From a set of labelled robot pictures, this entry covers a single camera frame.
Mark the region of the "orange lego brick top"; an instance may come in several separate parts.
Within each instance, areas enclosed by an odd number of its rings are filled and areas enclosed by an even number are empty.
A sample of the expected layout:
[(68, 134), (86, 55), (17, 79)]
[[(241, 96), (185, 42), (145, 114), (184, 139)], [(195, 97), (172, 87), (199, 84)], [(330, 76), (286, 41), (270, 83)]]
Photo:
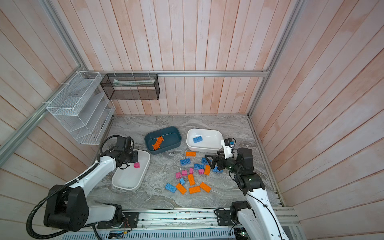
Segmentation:
[(187, 157), (195, 157), (196, 156), (196, 152), (186, 152), (186, 156)]

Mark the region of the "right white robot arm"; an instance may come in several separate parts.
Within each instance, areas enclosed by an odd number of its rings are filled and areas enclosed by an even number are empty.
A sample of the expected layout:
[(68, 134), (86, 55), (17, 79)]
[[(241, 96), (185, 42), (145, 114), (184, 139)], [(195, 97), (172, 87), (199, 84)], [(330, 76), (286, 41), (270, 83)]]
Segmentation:
[(280, 224), (268, 197), (265, 184), (254, 171), (253, 151), (225, 146), (216, 155), (205, 155), (211, 169), (227, 169), (245, 201), (233, 202), (232, 222), (241, 225), (251, 240), (287, 240), (289, 237)]

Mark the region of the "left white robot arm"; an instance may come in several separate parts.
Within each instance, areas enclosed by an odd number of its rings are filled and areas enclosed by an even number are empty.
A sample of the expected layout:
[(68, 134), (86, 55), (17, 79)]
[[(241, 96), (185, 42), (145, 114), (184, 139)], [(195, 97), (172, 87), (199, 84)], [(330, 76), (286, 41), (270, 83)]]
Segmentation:
[(44, 215), (46, 227), (76, 232), (86, 225), (100, 222), (106, 222), (113, 228), (123, 224), (124, 214), (120, 205), (90, 207), (87, 203), (88, 194), (106, 175), (138, 162), (134, 140), (119, 135), (115, 138), (116, 144), (100, 151), (95, 163), (81, 175), (65, 185), (55, 185), (50, 189)]

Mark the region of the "long orange lego stack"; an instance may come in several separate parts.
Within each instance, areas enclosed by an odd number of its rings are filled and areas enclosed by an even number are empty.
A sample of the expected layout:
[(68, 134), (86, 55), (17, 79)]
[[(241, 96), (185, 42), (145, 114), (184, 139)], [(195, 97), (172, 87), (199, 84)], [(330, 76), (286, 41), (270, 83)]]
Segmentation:
[(153, 144), (153, 150), (157, 151), (161, 148), (161, 144), (164, 141), (163, 136), (157, 137), (156, 142)]

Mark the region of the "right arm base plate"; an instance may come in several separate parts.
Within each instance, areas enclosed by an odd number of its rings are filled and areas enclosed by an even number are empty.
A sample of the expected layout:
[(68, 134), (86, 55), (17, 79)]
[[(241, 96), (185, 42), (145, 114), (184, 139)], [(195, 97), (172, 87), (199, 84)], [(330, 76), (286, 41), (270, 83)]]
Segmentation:
[(214, 210), (214, 214), (217, 217), (217, 223), (219, 226), (235, 226), (240, 224), (236, 210), (218, 208)]

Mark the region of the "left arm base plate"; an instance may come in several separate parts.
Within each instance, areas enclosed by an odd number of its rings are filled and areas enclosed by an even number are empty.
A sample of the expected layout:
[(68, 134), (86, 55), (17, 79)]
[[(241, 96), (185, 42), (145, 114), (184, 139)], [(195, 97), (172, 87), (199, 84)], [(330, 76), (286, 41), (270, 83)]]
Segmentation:
[(139, 212), (122, 212), (110, 221), (99, 222), (97, 229), (135, 229), (139, 220)]

